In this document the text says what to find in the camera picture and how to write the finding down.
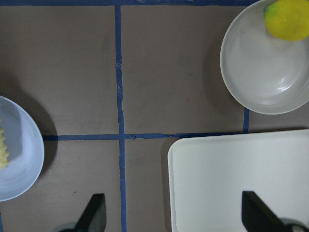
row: white bowl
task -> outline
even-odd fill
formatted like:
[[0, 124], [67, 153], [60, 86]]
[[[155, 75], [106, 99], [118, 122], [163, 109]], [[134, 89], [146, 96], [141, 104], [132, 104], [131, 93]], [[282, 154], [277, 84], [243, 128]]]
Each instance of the white bowl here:
[[44, 161], [44, 144], [39, 128], [15, 102], [0, 96], [0, 127], [4, 128], [10, 163], [0, 169], [0, 201], [27, 191], [37, 180]]
[[309, 38], [291, 42], [271, 36], [261, 0], [243, 10], [222, 42], [220, 65], [226, 87], [244, 107], [282, 114], [309, 100]]

